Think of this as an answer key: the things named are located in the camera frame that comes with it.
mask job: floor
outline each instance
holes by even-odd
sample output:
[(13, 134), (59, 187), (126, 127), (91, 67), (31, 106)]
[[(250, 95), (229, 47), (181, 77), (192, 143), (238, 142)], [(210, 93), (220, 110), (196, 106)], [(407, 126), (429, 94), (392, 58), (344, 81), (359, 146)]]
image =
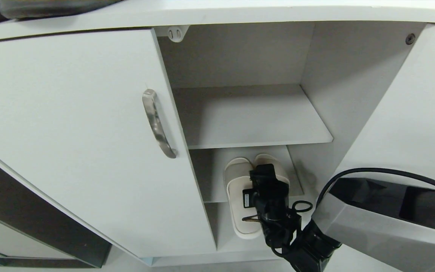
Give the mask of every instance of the floor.
[[(74, 272), (74, 269), (28, 269), (0, 267), (0, 272)], [(84, 269), (79, 272), (293, 272), (288, 262), (281, 260), (178, 267), (149, 268), (140, 261), (113, 247), (102, 269)], [(345, 245), (335, 251), (325, 272), (400, 272)]]

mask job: white cabinet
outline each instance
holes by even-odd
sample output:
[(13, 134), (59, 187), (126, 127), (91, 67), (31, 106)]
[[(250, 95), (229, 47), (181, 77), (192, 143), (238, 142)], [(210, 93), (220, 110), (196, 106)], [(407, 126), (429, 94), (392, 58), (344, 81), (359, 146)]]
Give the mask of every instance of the white cabinet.
[(136, 256), (216, 249), (152, 30), (1, 42), (0, 162)]

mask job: shelf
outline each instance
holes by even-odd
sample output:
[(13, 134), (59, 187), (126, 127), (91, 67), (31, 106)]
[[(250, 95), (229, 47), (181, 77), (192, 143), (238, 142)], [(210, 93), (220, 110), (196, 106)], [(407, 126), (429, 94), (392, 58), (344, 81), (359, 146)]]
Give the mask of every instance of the shelf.
[(173, 90), (189, 149), (327, 143), (297, 84)]
[(237, 157), (245, 157), (252, 163), (256, 155), (261, 153), (268, 153), (281, 162), (290, 179), (290, 196), (303, 195), (286, 146), (189, 150), (189, 153), (204, 203), (228, 201), (223, 178), (228, 162)]
[(154, 258), (152, 267), (208, 264), (223, 262), (244, 262), (244, 261), (262, 261), (262, 260), (279, 260), (270, 248), (259, 251), (241, 251), (241, 252), (224, 252), (208, 253), (198, 255), (172, 256)]

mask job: silver handle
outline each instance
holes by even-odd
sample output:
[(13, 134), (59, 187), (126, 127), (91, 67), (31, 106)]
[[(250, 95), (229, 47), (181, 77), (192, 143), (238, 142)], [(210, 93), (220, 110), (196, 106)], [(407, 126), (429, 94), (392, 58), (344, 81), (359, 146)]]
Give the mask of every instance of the silver handle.
[(147, 119), (149, 119), (150, 128), (154, 133), (157, 143), (159, 143), (160, 149), (162, 149), (167, 157), (175, 159), (176, 150), (171, 148), (165, 136), (159, 114), (157, 113), (156, 98), (157, 94), (154, 90), (148, 89), (144, 91), (142, 95), (143, 108), (145, 109)]

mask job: slipper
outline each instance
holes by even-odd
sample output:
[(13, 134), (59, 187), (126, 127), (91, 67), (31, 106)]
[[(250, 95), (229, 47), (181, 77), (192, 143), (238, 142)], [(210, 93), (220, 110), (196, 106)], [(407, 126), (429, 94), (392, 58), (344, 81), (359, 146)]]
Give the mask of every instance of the slipper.
[(254, 159), (254, 165), (266, 164), (272, 164), (275, 167), (276, 179), (278, 179), (279, 181), (283, 181), (287, 183), (288, 186), (290, 186), (290, 178), (288, 178), (288, 174), (286, 174), (285, 169), (283, 168), (281, 162), (279, 162), (278, 159), (266, 153), (259, 154)]
[(249, 172), (253, 166), (246, 158), (236, 158), (224, 169), (224, 183), (228, 193), (231, 209), (231, 221), (236, 235), (242, 239), (255, 239), (262, 234), (261, 224), (245, 222), (243, 217), (256, 215), (256, 208), (244, 208), (243, 190), (253, 187), (249, 179)]

